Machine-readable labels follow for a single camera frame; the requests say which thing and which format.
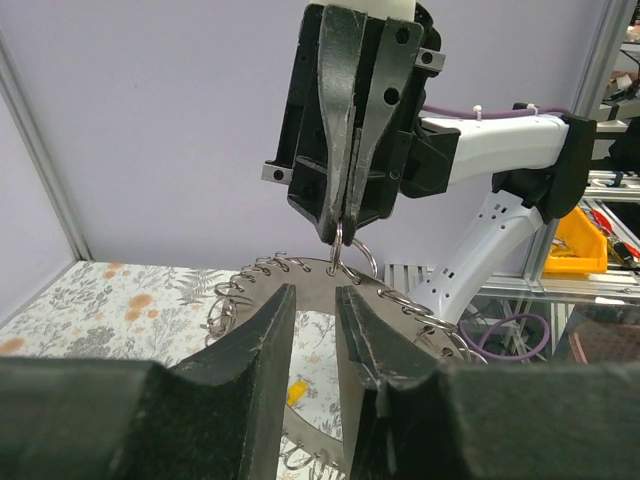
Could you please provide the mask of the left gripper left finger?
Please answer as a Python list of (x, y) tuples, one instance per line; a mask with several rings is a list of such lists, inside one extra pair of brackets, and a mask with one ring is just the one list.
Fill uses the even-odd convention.
[(5, 357), (5, 479), (272, 479), (296, 315), (285, 284), (173, 367)]

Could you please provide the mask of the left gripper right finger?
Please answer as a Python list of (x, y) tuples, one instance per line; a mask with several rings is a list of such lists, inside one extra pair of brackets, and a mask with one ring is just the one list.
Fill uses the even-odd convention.
[(448, 364), (349, 316), (351, 479), (635, 479), (639, 367)]

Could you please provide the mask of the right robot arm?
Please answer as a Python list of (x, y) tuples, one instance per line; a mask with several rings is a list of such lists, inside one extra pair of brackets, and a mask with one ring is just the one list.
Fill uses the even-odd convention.
[(400, 303), (453, 332), (498, 265), (584, 194), (597, 125), (522, 103), (503, 114), (426, 105), (443, 70), (441, 37), (414, 1), (312, 1), (303, 13), (276, 156), (262, 176), (332, 249), (389, 217), (399, 196), (444, 193), (490, 175), (491, 189), (451, 258)]

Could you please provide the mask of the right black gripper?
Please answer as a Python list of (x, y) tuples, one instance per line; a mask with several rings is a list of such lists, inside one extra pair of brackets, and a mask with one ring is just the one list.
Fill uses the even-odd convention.
[(423, 129), (441, 37), (419, 3), (312, 2), (303, 14), (276, 156), (266, 171), (319, 239), (352, 244), (398, 196), (446, 188), (446, 135)]

